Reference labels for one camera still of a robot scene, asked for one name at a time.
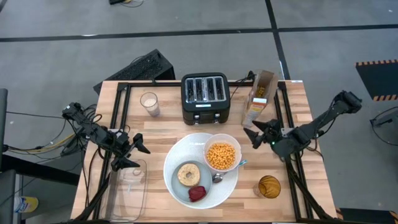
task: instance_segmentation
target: black metal frame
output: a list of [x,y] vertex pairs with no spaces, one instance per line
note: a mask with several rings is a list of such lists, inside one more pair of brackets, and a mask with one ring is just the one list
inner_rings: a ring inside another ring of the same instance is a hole
[[[228,85],[229,86],[252,86],[252,82],[244,82],[244,83],[228,82]],[[152,82],[144,82],[144,83],[118,83],[110,128],[115,128],[115,125],[116,125],[116,118],[118,115],[118,109],[119,109],[119,105],[120,105],[120,97],[121,97],[122,91],[123,90],[126,91],[126,96],[125,96],[124,102],[123,102],[123,110],[122,110],[120,129],[124,129],[124,127],[126,125],[127,112],[128,112],[128,108],[129,108],[129,100],[130,100],[132,87],[147,87],[147,86],[156,86],[156,87],[181,86],[181,82],[178,82],[178,81],[155,82],[153,80]],[[284,82],[279,82],[278,86],[280,87],[280,90],[282,91],[282,95],[284,97],[284,104],[285,104],[285,108],[286,108],[287,120],[288,120],[289,126],[293,127],[294,124],[293,124],[293,119],[292,119],[292,112],[290,110],[290,105],[289,105],[289,97],[287,96],[286,85]],[[274,101],[275,101],[275,109],[276,109],[277,118],[280,121],[282,121],[282,127],[283,127],[283,117],[282,117],[282,111],[280,108],[278,92],[275,94]],[[106,174],[108,172],[108,166],[109,166],[109,159],[110,159],[110,155],[109,155],[109,157],[106,157],[106,159],[103,161],[101,177],[99,180],[99,186],[101,186],[104,183],[104,181],[106,180],[106,176],[107,176]],[[296,166],[297,166],[297,169],[299,172],[300,180],[303,182],[304,186],[307,187],[306,182],[305,182],[303,165],[302,165],[300,156],[296,156]],[[288,178],[289,178],[290,192],[292,195],[295,219],[296,219],[296,221],[298,221],[298,220],[301,220],[302,217],[301,217],[301,213],[300,213],[300,205],[299,205],[299,200],[297,197],[297,191],[295,188],[294,180],[291,177],[288,177]],[[308,202],[306,201],[305,208],[306,208],[306,212],[307,212],[307,218],[313,219],[312,209],[309,204],[307,205],[307,203]],[[101,207],[101,202],[99,202],[97,204],[97,206],[94,210],[93,219],[99,218],[100,207]]]

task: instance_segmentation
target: white plate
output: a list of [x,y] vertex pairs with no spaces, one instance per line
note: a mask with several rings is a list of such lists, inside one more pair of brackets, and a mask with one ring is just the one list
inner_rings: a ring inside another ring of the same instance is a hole
[[169,151],[166,156],[163,167],[163,178],[170,194],[181,204],[196,209],[213,208],[223,203],[235,189],[238,182],[238,169],[231,170],[224,175],[223,181],[213,184],[209,194],[198,202],[184,202],[177,198],[172,190],[172,176],[174,170],[183,162],[198,161],[206,164],[203,157],[205,143],[212,136],[207,133],[189,134],[179,140]]

